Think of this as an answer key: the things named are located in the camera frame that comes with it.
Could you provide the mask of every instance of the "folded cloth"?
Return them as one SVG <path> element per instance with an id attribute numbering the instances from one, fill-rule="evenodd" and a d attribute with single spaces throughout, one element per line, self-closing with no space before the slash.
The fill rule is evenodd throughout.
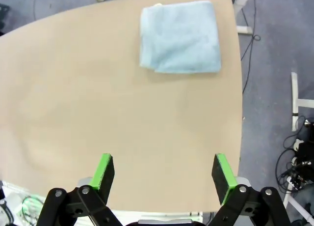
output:
<path id="1" fill-rule="evenodd" d="M 160 73 L 219 72 L 218 29 L 209 1 L 142 10 L 140 66 Z"/>

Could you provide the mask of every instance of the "light blue towel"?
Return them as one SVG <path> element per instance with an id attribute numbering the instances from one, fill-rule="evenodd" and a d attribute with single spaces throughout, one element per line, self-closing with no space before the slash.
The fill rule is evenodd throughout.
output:
<path id="1" fill-rule="evenodd" d="M 219 72 L 218 30 L 211 2 L 146 7 L 140 31 L 140 66 L 160 73 Z"/>

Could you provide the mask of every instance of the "white metal stand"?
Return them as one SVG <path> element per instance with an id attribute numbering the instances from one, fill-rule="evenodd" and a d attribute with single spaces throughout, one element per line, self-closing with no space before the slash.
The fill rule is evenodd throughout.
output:
<path id="1" fill-rule="evenodd" d="M 287 178 L 288 184 L 288 191 L 285 194 L 284 198 L 284 207 L 287 208 L 288 203 L 290 203 L 303 217 L 306 219 L 308 223 L 314 226 L 314 219 L 312 215 L 307 212 L 292 196 L 291 190 L 294 188 L 293 184 L 291 183 L 291 177 Z"/>
<path id="2" fill-rule="evenodd" d="M 292 83 L 292 131 L 298 129 L 299 107 L 314 108 L 314 100 L 299 99 L 298 93 L 298 75 L 295 72 L 291 73 Z"/>
<path id="3" fill-rule="evenodd" d="M 234 10 L 235 10 L 235 16 L 241 11 L 241 9 L 246 5 L 248 0 L 235 0 L 234 2 Z M 236 27 L 237 32 L 241 34 L 248 34 L 252 35 L 253 30 L 249 26 L 237 26 Z"/>

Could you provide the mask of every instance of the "wooden table surface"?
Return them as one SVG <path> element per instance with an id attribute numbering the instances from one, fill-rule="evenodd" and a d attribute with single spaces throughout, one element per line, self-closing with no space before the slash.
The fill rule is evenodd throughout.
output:
<path id="1" fill-rule="evenodd" d="M 214 154 L 237 174 L 241 64 L 231 0 L 210 0 L 218 74 L 139 67 L 141 9 L 195 0 L 114 0 L 66 11 L 0 38 L 0 179 L 45 196 L 71 191 L 111 153 L 108 206 L 147 212 L 219 208 Z"/>

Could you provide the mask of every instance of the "gray floor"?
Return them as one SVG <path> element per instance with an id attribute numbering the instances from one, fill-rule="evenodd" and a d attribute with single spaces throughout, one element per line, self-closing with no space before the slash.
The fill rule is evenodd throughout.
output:
<path id="1" fill-rule="evenodd" d="M 94 0 L 0 0 L 11 7 L 4 32 L 35 19 L 95 3 Z M 283 139 L 291 134 L 290 73 L 299 76 L 299 94 L 314 98 L 314 0 L 256 0 L 256 33 L 261 41 L 254 43 L 251 74 L 243 96 L 243 132 L 239 175 L 247 177 L 256 190 L 276 186 L 275 163 L 283 151 Z M 244 8 L 253 25 L 253 0 Z M 239 15 L 239 24 L 244 24 Z M 240 36 L 241 51 L 250 41 Z M 242 62 L 243 83 L 248 71 L 248 54 Z M 301 114 L 314 115 L 314 110 L 301 109 Z M 289 160 L 286 156 L 282 166 Z M 299 193 L 301 203 L 314 199 L 314 190 Z M 291 219 L 300 216 L 288 208 Z M 238 225 L 249 225 L 239 219 Z"/>

